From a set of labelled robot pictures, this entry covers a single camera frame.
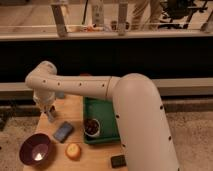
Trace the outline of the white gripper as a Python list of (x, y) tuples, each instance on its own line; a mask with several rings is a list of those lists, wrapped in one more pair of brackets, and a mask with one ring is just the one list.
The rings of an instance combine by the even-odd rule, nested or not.
[(40, 109), (40, 111), (45, 114), (53, 112), (55, 110), (55, 107), (51, 101), (47, 102), (38, 101), (36, 105)]

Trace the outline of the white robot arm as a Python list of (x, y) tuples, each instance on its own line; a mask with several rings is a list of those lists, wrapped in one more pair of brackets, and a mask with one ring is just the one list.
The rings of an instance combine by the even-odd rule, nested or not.
[(160, 93), (147, 76), (60, 76), (43, 61), (25, 84), (45, 113), (57, 92), (112, 102), (128, 171), (180, 171)]

